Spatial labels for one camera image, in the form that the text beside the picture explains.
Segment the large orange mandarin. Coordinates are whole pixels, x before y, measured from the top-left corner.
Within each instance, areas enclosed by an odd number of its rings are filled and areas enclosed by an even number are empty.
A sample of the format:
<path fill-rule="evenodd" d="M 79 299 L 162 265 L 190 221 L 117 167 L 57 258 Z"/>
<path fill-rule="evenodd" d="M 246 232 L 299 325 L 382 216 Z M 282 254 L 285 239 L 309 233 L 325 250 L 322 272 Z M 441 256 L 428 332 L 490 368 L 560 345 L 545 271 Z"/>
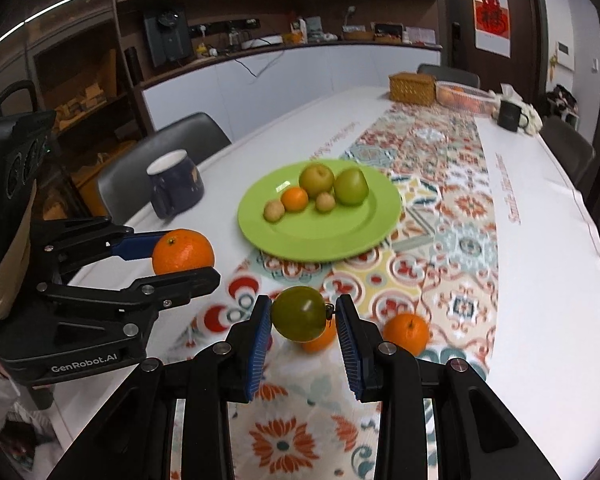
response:
<path fill-rule="evenodd" d="M 164 234 L 151 254 L 152 270 L 157 275 L 208 268 L 214 264 L 215 254 L 208 238 L 186 229 Z"/>

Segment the orange with stem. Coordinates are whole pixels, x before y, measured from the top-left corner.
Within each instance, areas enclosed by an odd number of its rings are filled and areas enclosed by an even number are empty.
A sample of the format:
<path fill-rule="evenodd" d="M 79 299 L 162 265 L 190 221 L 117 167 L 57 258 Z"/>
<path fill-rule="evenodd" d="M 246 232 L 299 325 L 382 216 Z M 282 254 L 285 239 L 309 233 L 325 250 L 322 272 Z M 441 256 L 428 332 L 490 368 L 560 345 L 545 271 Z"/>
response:
<path fill-rule="evenodd" d="M 413 313 L 400 313 L 390 318 L 382 330 L 385 341 L 392 342 L 413 356 L 427 347 L 430 333 L 427 322 Z"/>

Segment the brown longan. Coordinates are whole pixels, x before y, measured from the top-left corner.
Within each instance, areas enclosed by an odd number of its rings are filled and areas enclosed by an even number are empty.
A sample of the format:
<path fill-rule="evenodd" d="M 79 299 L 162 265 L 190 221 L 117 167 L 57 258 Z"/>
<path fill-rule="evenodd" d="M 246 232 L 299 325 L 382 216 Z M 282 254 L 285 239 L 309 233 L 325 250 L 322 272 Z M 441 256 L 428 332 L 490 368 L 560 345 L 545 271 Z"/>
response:
<path fill-rule="evenodd" d="M 315 209 L 321 214 L 331 212 L 336 205 L 336 198 L 329 192 L 320 193 L 315 197 Z"/>
<path fill-rule="evenodd" d="M 263 209 L 263 218 L 267 222 L 276 223 L 286 214 L 286 208 L 280 200 L 269 200 Z"/>

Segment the small green tomato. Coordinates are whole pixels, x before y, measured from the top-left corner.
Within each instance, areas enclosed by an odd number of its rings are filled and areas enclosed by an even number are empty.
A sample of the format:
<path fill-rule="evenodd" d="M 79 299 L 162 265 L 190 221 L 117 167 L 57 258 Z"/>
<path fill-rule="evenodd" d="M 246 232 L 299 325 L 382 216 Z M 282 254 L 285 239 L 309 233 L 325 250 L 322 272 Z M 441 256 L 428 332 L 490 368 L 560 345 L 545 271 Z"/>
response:
<path fill-rule="evenodd" d="M 273 301 L 271 318 L 283 337 L 294 342 L 308 342 L 324 332 L 327 323 L 325 300 L 311 287 L 287 288 Z"/>

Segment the small orange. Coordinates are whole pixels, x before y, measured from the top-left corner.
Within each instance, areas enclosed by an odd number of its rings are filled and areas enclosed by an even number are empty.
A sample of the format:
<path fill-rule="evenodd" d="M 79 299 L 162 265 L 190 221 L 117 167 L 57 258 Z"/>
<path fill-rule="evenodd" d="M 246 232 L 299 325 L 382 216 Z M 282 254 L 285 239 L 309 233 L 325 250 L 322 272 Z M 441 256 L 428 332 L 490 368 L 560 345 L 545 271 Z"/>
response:
<path fill-rule="evenodd" d="M 280 201 L 287 212 L 301 212 L 308 206 L 309 195 L 301 186 L 292 186 L 286 188 L 280 196 Z"/>
<path fill-rule="evenodd" d="M 337 327 L 334 318 L 331 318 L 325 326 L 323 333 L 307 342 L 302 342 L 300 347 L 303 351 L 308 353 L 316 353 L 328 348 L 337 337 Z"/>

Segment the yellow-green round fruit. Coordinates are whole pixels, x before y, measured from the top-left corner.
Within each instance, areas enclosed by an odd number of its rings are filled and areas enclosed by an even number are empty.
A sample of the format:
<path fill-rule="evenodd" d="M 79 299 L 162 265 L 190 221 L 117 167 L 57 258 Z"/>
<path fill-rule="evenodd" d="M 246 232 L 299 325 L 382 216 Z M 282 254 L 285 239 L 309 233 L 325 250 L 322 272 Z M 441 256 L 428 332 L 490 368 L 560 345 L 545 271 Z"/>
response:
<path fill-rule="evenodd" d="M 311 164 L 301 171 L 299 186 L 306 191 L 309 198 L 321 193 L 329 193 L 334 185 L 335 176 L 324 164 Z"/>

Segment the large green fruit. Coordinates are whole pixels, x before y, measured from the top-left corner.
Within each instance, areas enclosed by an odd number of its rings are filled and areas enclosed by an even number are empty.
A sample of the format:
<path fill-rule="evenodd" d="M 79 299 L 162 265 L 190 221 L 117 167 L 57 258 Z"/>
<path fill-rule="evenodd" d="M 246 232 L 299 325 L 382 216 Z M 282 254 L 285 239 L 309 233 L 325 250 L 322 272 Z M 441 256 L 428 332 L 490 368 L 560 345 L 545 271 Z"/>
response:
<path fill-rule="evenodd" d="M 334 182 L 336 200 L 346 206 L 361 205 L 368 195 L 368 184 L 360 168 L 342 170 Z"/>

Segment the left near grey chair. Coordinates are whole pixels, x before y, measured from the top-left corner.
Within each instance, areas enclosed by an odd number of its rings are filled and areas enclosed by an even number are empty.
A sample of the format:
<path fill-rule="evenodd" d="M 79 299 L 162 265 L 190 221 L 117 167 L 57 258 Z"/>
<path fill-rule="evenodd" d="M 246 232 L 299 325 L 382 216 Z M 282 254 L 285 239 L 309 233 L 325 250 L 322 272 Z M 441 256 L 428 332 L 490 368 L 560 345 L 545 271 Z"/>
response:
<path fill-rule="evenodd" d="M 230 146 L 230 138 L 206 113 L 198 112 L 160 129 L 135 144 L 100 175 L 99 197 L 116 223 L 130 220 L 149 203 L 151 185 L 147 170 L 161 156 L 184 151 L 199 165 Z"/>

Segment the dark blue mug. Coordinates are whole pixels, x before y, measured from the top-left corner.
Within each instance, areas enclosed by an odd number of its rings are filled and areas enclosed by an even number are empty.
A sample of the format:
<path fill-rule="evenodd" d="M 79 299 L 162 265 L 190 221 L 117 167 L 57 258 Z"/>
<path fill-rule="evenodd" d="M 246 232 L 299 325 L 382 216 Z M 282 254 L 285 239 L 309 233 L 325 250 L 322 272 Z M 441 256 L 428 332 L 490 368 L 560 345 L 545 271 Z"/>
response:
<path fill-rule="evenodd" d="M 204 182 L 186 150 L 158 157 L 146 168 L 146 174 L 151 206 L 160 219 L 170 219 L 189 210 L 204 196 Z"/>

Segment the right far grey chair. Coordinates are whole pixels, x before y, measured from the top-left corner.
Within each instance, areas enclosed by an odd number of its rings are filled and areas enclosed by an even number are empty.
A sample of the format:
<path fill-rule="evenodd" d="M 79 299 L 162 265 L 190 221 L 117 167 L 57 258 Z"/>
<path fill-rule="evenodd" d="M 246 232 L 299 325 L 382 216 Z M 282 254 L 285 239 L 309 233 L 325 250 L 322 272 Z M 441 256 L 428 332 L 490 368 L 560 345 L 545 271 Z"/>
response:
<path fill-rule="evenodd" d="M 574 186 L 581 182 L 595 158 L 595 150 L 577 130 L 557 116 L 547 117 L 540 136 Z"/>

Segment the black mug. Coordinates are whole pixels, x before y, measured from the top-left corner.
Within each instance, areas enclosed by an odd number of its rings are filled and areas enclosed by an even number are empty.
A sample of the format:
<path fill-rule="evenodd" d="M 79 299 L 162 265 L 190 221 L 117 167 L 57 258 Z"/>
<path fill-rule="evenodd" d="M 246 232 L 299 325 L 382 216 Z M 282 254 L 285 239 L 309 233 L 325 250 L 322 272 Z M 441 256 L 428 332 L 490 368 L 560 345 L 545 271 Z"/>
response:
<path fill-rule="evenodd" d="M 516 102 L 501 100 L 498 108 L 498 125 L 511 132 L 525 129 L 529 125 L 529 117 L 524 114 L 522 106 Z"/>

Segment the fruit basket bowl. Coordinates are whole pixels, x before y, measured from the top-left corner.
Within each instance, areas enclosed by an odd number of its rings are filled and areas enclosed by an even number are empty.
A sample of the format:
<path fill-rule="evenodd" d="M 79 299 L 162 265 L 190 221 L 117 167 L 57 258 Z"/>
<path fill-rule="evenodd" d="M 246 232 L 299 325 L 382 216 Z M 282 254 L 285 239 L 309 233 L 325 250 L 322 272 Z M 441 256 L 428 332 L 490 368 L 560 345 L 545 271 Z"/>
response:
<path fill-rule="evenodd" d="M 436 99 L 450 110 L 478 116 L 491 116 L 496 109 L 496 99 L 489 92 L 453 81 L 436 82 Z"/>

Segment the wicker basket box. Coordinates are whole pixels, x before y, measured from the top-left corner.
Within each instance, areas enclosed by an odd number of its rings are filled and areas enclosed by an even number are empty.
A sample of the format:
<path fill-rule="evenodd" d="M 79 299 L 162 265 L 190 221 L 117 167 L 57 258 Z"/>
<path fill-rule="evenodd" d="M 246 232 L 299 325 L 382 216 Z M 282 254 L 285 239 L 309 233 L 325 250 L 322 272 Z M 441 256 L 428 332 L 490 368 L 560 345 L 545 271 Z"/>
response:
<path fill-rule="evenodd" d="M 397 73 L 389 76 L 389 99 L 393 102 L 429 106 L 436 98 L 434 76 Z"/>

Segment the end grey chair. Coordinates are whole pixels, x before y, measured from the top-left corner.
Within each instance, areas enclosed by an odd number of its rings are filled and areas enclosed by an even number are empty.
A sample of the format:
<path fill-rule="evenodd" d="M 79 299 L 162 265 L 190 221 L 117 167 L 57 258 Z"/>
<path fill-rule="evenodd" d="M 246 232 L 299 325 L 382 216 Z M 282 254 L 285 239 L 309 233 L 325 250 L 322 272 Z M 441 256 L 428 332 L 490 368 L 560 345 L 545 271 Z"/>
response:
<path fill-rule="evenodd" d="M 480 88 L 480 77 L 477 74 L 468 72 L 467 70 L 460 70 L 459 68 L 420 64 L 417 73 L 433 76 L 437 81 L 449 81 L 456 84 L 464 84 L 472 88 Z"/>

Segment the black wall appliance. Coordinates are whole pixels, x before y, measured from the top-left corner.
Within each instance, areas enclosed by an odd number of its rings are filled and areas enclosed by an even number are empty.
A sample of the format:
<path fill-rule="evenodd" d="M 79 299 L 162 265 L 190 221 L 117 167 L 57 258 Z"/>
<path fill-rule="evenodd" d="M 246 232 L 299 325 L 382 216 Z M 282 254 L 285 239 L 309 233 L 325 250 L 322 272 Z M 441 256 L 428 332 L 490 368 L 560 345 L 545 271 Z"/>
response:
<path fill-rule="evenodd" d="M 185 60 L 192 55 L 192 43 L 183 11 L 148 15 L 144 18 L 144 26 L 153 66 Z"/>

